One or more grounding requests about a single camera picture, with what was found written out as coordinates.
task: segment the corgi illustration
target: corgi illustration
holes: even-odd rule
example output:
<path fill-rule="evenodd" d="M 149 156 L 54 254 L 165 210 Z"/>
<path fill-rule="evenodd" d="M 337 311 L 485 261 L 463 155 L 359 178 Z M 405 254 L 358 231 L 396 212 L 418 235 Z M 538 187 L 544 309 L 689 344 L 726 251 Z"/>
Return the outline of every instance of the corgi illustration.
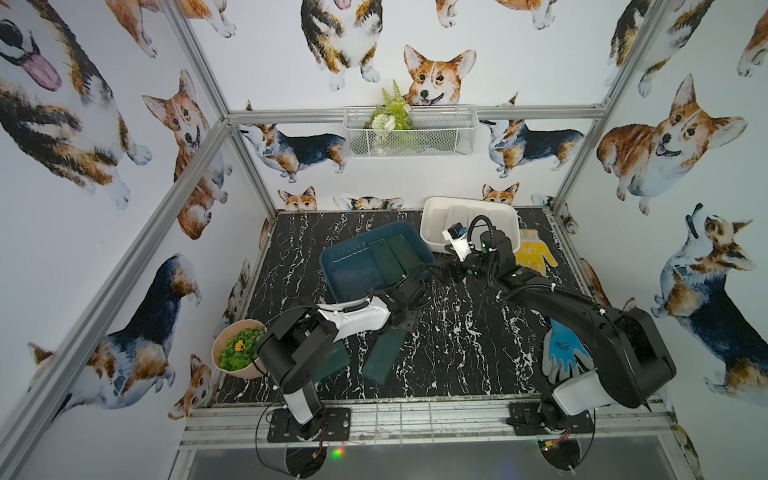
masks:
<path fill-rule="evenodd" d="M 118 174 L 127 154 L 152 159 L 128 133 L 112 90 L 46 0 L 0 2 L 0 124 L 53 174 L 118 208 L 131 192 Z"/>
<path fill-rule="evenodd" d="M 725 290 L 731 270 L 756 265 L 734 237 L 752 220 L 730 222 L 708 214 L 702 204 L 686 215 L 685 244 L 661 271 L 656 317 L 673 316 L 718 359 L 725 362 L 716 393 L 768 406 L 768 343 L 746 321 Z"/>
<path fill-rule="evenodd" d="M 317 199 L 315 187 L 307 188 L 301 195 L 293 195 L 282 190 L 277 194 L 286 203 L 285 210 L 289 212 L 314 212 L 317 211 Z"/>
<path fill-rule="evenodd" d="M 168 363 L 181 299 L 202 296 L 190 261 L 180 253 L 157 269 L 147 295 L 131 321 L 102 339 L 88 360 L 55 419 L 79 405 L 122 409 L 174 384 L 176 372 Z"/>
<path fill-rule="evenodd" d="M 667 62 L 688 43 L 714 0 L 674 0 L 672 12 L 665 19 L 661 37 L 646 55 L 644 71 L 637 91 L 643 98 L 650 94 L 650 82 Z"/>
<path fill-rule="evenodd" d="M 240 276 L 237 277 L 237 283 L 232 287 L 230 299 L 227 301 L 227 309 L 221 316 L 221 321 L 214 330 L 214 339 L 217 338 L 225 328 L 237 321 L 237 313 L 243 306 L 243 296 L 248 288 L 250 280 L 250 262 L 246 258 L 243 262 L 243 268 L 240 269 Z"/>
<path fill-rule="evenodd" d="M 538 205 L 539 207 L 552 208 L 552 202 L 554 202 L 554 197 L 552 197 L 551 195 L 533 194 L 531 195 L 531 202 L 534 205 Z M 578 223 L 576 223 L 576 220 L 574 220 L 574 218 L 571 216 L 571 212 L 568 209 L 568 204 L 563 205 L 563 208 L 560 211 L 560 220 L 563 222 L 563 225 L 565 226 L 565 231 L 567 231 L 571 235 L 575 235 L 576 233 L 578 233 Z"/>
<path fill-rule="evenodd" d="M 455 25 L 456 2 L 458 0 L 436 0 L 437 18 L 440 25 L 449 28 Z M 548 27 L 554 20 L 552 4 L 557 0 L 496 0 L 511 10 L 529 10 L 533 14 L 533 26 L 537 30 Z"/>
<path fill-rule="evenodd" d="M 482 199 L 486 202 L 512 205 L 519 188 L 520 182 L 512 185 L 507 190 L 494 190 L 490 185 L 486 184 L 482 186 Z"/>
<path fill-rule="evenodd" d="M 750 43 L 746 44 L 746 48 L 744 48 L 737 68 L 739 75 L 751 77 L 751 65 L 762 65 L 766 53 L 768 53 L 768 10 L 763 13 L 755 25 L 755 33 L 752 35 Z"/>
<path fill-rule="evenodd" d="M 259 235 L 259 250 L 264 250 L 270 240 L 270 219 L 264 219 L 264 225 L 261 226 L 261 235 Z"/>
<path fill-rule="evenodd" d="M 106 2 L 114 17 L 136 44 L 144 50 L 144 53 L 152 58 L 156 57 L 157 49 L 152 46 L 152 39 L 144 31 L 144 14 L 141 9 L 161 12 L 162 2 L 160 0 L 106 0 Z M 229 38 L 235 35 L 235 26 L 224 16 L 227 0 L 179 0 L 179 5 L 187 18 L 208 20 L 208 23 L 222 37 Z"/>
<path fill-rule="evenodd" d="M 182 70 L 179 80 L 179 91 L 168 100 L 162 98 L 142 97 L 149 111 L 163 125 L 170 128 L 176 137 L 179 154 L 176 157 L 174 181 L 181 175 L 184 168 L 192 161 L 200 142 L 208 133 L 208 122 L 203 116 L 195 100 L 195 90 L 192 78 L 186 70 Z M 208 166 L 205 175 L 197 182 L 192 195 L 179 213 L 181 229 L 192 240 L 197 240 L 203 234 L 203 229 L 210 223 L 210 209 L 214 200 L 224 204 L 227 202 L 227 192 L 221 190 L 224 186 L 224 175 L 232 174 L 232 165 L 225 165 L 218 154 Z"/>
<path fill-rule="evenodd" d="M 168 412 L 172 420 L 182 419 L 190 415 L 190 410 L 205 406 L 206 401 L 213 396 L 214 376 L 210 368 L 197 355 L 190 355 L 190 387 L 184 396 Z"/>
<path fill-rule="evenodd" d="M 410 45 L 403 53 L 413 79 L 403 95 L 410 105 L 455 105 L 462 91 L 462 80 L 475 66 L 477 53 L 467 50 L 451 61 L 428 60 Z"/>
<path fill-rule="evenodd" d="M 382 0 L 303 0 L 301 29 L 320 70 L 330 71 L 332 91 L 344 88 L 346 69 L 358 65 L 365 81 L 381 79 L 373 55 L 382 32 Z"/>
<path fill-rule="evenodd" d="M 333 203 L 340 210 L 397 210 L 402 208 L 402 198 L 352 198 L 345 195 L 333 197 Z"/>
<path fill-rule="evenodd" d="M 246 110 L 253 110 L 250 102 Z M 289 137 L 275 124 L 237 125 L 237 130 L 250 142 L 256 155 L 269 168 L 279 170 L 288 183 L 296 183 L 296 173 L 331 160 L 344 171 L 348 154 L 346 140 L 339 135 L 321 134 L 311 137 Z"/>
<path fill-rule="evenodd" d="M 512 106 L 518 95 L 499 105 Z M 525 120 L 480 120 L 491 129 L 488 152 L 491 160 L 501 165 L 496 171 L 500 178 L 509 175 L 512 168 L 533 161 L 555 156 L 552 170 L 560 170 L 571 161 L 584 134 L 576 130 L 536 131 L 529 130 Z"/>
<path fill-rule="evenodd" d="M 631 0 L 616 22 L 616 30 L 611 39 L 611 56 L 608 57 L 608 64 L 615 65 L 616 68 L 611 70 L 611 74 L 605 81 L 606 87 L 610 87 L 616 80 L 649 7 L 650 0 Z"/>
<path fill-rule="evenodd" d="M 640 210 L 648 215 L 648 202 L 675 185 L 707 150 L 736 140 L 746 128 L 742 117 L 712 118 L 699 107 L 694 77 L 689 74 L 672 102 L 670 116 L 656 127 L 616 127 L 598 145 L 598 159 L 606 172 L 619 177 L 616 196 L 627 191 L 640 197 Z"/>
<path fill-rule="evenodd" d="M 32 342 L 27 343 L 27 346 L 29 347 L 29 352 L 32 354 L 32 359 L 37 366 L 35 374 L 32 376 L 32 380 L 30 380 L 29 387 L 27 388 L 27 392 L 29 392 L 32 390 L 32 387 L 35 386 L 35 383 L 38 382 L 45 369 L 48 368 L 51 361 L 53 361 L 54 353 L 43 349 Z"/>

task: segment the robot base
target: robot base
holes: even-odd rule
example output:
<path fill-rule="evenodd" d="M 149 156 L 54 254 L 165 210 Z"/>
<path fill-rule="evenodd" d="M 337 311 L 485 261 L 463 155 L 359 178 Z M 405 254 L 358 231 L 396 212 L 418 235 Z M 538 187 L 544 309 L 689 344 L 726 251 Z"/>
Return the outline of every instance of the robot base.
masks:
<path fill-rule="evenodd" d="M 352 410 L 326 407 L 320 415 L 322 418 L 317 430 L 315 432 L 304 432 L 306 428 L 300 429 L 296 425 L 296 421 L 288 409 L 275 410 L 270 421 L 270 433 L 267 435 L 266 440 L 269 443 L 319 441 L 319 431 L 323 424 L 326 425 L 326 431 L 323 434 L 324 442 L 344 442 L 349 440 L 349 422 L 352 418 Z M 312 425 L 313 422 L 315 420 L 310 421 L 305 427 Z M 306 433 L 309 433 L 310 438 L 306 438 Z"/>

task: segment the wire basket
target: wire basket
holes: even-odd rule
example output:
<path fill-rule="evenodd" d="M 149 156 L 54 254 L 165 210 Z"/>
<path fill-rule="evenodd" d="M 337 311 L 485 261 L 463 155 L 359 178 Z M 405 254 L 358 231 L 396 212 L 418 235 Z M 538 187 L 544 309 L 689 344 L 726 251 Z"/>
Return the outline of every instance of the wire basket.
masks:
<path fill-rule="evenodd" d="M 352 158 L 465 157 L 472 154 L 478 115 L 474 107 L 413 107 L 412 130 L 373 130 L 373 108 L 345 108 Z"/>

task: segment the mounting plate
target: mounting plate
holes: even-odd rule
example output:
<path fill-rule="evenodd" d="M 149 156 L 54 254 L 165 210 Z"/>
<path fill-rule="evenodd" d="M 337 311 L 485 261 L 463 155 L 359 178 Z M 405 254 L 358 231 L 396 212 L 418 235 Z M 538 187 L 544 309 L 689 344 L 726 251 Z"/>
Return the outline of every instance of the mounting plate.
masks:
<path fill-rule="evenodd" d="M 323 413 L 326 423 L 326 431 L 323 434 L 324 442 L 343 442 L 349 440 L 349 423 L 352 418 L 352 410 L 341 408 L 326 408 Z M 304 442 L 296 422 L 288 409 L 275 410 L 270 420 L 270 433 L 266 440 L 269 443 Z M 309 442 L 318 442 L 313 438 Z"/>

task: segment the metal bar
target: metal bar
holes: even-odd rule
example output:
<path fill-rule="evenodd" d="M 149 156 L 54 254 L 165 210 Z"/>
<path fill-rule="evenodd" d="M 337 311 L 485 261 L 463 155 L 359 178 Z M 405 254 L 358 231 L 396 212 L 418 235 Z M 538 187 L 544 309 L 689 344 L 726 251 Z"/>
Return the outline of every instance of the metal bar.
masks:
<path fill-rule="evenodd" d="M 230 136 L 232 137 L 232 142 L 234 143 L 235 152 L 243 162 L 245 171 L 248 173 L 248 177 L 250 178 L 250 182 L 253 185 L 253 188 L 256 190 L 256 194 L 264 204 L 267 215 L 269 216 L 270 220 L 275 220 L 275 218 L 277 218 L 277 209 L 272 203 L 272 197 L 270 197 L 270 194 L 266 189 L 263 178 L 261 175 L 259 175 L 259 171 L 256 169 L 256 165 L 253 164 L 253 159 L 251 158 L 250 153 L 245 146 L 243 135 L 237 131 L 236 125 L 230 124 Z"/>
<path fill-rule="evenodd" d="M 61 344 L 53 362 L 0 431 L 0 480 L 21 471 L 65 396 L 125 303 L 176 216 L 213 160 L 229 128 L 217 121 L 192 161 L 152 213 L 107 281 Z"/>
<path fill-rule="evenodd" d="M 371 115 L 375 107 L 352 107 L 361 114 Z M 413 107 L 430 114 L 455 113 L 448 107 Z M 600 105 L 532 105 L 526 107 L 476 107 L 482 120 L 539 120 L 555 118 L 602 118 L 605 108 Z M 232 111 L 229 120 L 233 124 L 315 124 L 342 123 L 343 108 L 316 110 L 240 110 Z"/>
<path fill-rule="evenodd" d="M 170 29 L 176 34 L 181 50 L 187 56 L 194 73 L 203 82 L 203 87 L 208 98 L 216 109 L 219 118 L 226 118 L 230 113 L 227 100 L 224 98 L 221 87 L 212 73 L 208 60 L 205 58 L 200 42 L 197 41 L 192 27 L 187 21 L 187 16 L 181 8 L 178 0 L 161 0 L 163 13 L 170 24 Z"/>
<path fill-rule="evenodd" d="M 568 174 L 566 174 L 558 193 L 554 196 L 552 211 L 555 213 L 560 211 L 563 204 L 565 204 L 568 195 L 571 194 L 571 190 L 573 190 L 573 187 L 576 184 L 576 180 L 581 173 L 581 169 L 584 167 L 586 160 L 589 158 L 592 150 L 597 147 L 598 139 L 608 126 L 611 117 L 616 113 L 619 99 L 627 90 L 627 86 L 637 73 L 637 69 L 642 65 L 646 53 L 656 40 L 661 31 L 661 27 L 664 25 L 664 19 L 671 10 L 672 1 L 673 0 L 656 0 L 650 5 L 648 12 L 645 15 L 643 25 L 632 43 L 632 47 L 627 54 L 626 60 L 624 60 L 624 64 L 621 66 L 616 81 L 614 81 L 614 84 L 611 85 L 611 89 L 608 91 L 606 97 L 607 110 L 605 115 L 592 124 L 589 133 L 581 142 L 581 148 L 574 159 L 573 166 L 568 171 Z"/>

